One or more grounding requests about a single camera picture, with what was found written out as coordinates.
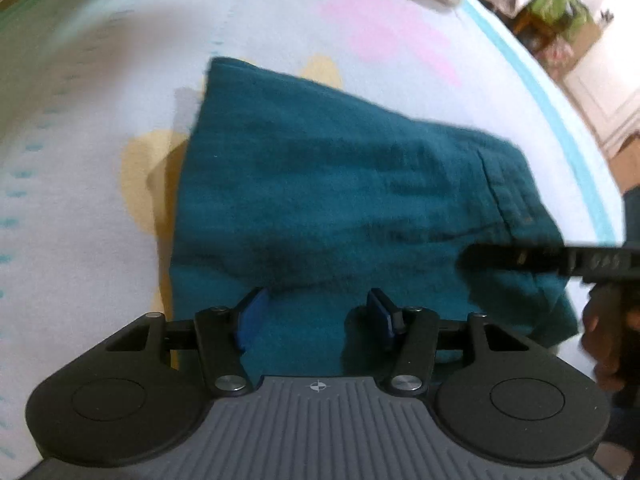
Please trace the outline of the person's right hand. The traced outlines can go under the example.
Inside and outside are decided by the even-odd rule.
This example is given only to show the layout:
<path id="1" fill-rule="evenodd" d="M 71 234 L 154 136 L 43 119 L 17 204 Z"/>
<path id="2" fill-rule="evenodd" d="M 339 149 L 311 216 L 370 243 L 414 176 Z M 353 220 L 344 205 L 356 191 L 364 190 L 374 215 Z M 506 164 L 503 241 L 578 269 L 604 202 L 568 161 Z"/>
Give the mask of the person's right hand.
<path id="1" fill-rule="evenodd" d="M 619 392 L 626 386 L 620 363 L 639 369 L 639 349 L 625 348 L 626 337 L 639 333 L 639 305 L 623 306 L 623 292 L 617 284 L 596 285 L 582 310 L 584 333 L 580 344 L 594 361 L 596 383 L 608 392 Z"/>

